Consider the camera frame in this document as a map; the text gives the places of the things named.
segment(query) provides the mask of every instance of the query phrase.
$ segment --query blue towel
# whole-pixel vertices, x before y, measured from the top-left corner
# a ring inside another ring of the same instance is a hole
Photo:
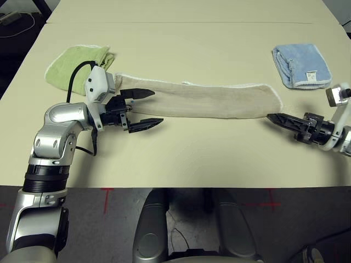
[[[331,83],[329,68],[314,44],[277,45],[273,59],[288,88],[318,89]]]

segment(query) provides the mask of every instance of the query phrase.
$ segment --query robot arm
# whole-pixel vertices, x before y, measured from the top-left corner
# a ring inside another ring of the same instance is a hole
[[[324,121],[323,116],[305,113],[300,119],[284,113],[268,114],[273,123],[295,132],[297,141],[311,144],[316,143],[324,151],[333,149],[351,157],[351,127],[346,121],[351,114],[351,89],[347,83],[342,83],[326,90],[331,107],[337,107],[331,121]]]
[[[18,192],[10,222],[6,242],[9,254],[2,262],[28,262],[29,258],[30,262],[53,262],[64,248],[69,226],[69,212],[63,207],[66,182],[75,149],[85,150],[76,146],[81,131],[92,130],[94,153],[85,151],[96,155],[97,134],[104,130],[104,126],[119,125],[132,133],[163,121],[150,118],[130,123],[126,114],[130,109],[125,99],[141,99],[154,92],[132,89],[121,90],[120,95],[115,95],[112,74],[101,67],[92,66],[84,88],[86,104],[60,103],[49,108],[44,115],[44,125],[35,137],[24,185]]]

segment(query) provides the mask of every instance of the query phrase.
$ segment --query floor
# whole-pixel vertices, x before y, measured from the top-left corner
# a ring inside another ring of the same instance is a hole
[[[0,186],[0,258],[19,187]],[[149,188],[71,188],[65,203],[70,230],[60,262],[131,262],[133,236]],[[281,263],[304,245],[351,227],[351,187],[300,189],[230,189],[241,204],[265,262]],[[213,215],[203,211],[199,189],[174,189],[167,215],[168,247],[218,250]],[[325,262],[351,262],[350,234],[318,245]]]

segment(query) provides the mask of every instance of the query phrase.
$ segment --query table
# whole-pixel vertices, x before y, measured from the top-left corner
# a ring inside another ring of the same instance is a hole
[[[0,184],[21,185],[35,133],[50,106],[66,93],[44,81],[47,66],[75,44],[110,45],[109,72],[200,84],[267,83],[284,112],[330,119],[324,90],[282,85],[271,50],[315,43],[333,84],[350,82],[350,41],[341,27],[282,23],[46,24],[0,102],[3,121]],[[74,94],[72,102],[84,101]],[[130,113],[131,121],[150,116]],[[108,127],[99,154],[76,151],[68,187],[319,187],[351,185],[351,160],[292,141],[267,119],[171,118],[128,134]],[[89,132],[78,145],[90,147]]]
[[[61,0],[53,24],[290,22],[338,24],[322,0]]]

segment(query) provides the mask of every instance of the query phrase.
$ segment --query white towel edge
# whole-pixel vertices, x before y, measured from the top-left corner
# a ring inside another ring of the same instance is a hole
[[[281,112],[282,108],[283,108],[283,102],[281,100],[281,97],[278,95],[278,93],[276,92],[275,89],[273,89],[273,87],[271,85],[268,85],[268,84],[265,84],[265,83],[249,83],[249,84],[238,84],[238,85],[201,85],[201,84],[195,84],[195,83],[191,83],[191,82],[186,82],[188,84],[185,84],[183,82],[182,83],[174,83],[174,82],[167,82],[167,81],[161,81],[161,80],[158,80],[158,79],[147,79],[147,78],[138,78],[138,77],[133,77],[131,75],[128,75],[128,74],[125,74],[123,72],[117,72],[115,73],[115,79],[116,79],[116,76],[119,75],[119,76],[125,76],[125,77],[129,77],[129,78],[134,78],[134,79],[137,79],[137,80],[140,80],[140,81],[155,81],[155,82],[160,82],[160,83],[167,83],[167,84],[182,84],[182,85],[189,85],[189,84],[192,84],[192,85],[196,85],[196,86],[201,86],[201,87],[208,87],[208,88],[214,88],[214,87],[222,87],[222,88],[250,88],[250,87],[258,87],[258,86],[267,86],[268,88],[270,88],[270,90],[274,93],[274,95],[278,98],[279,100],[279,106],[280,106],[280,109],[279,109],[279,112]]]

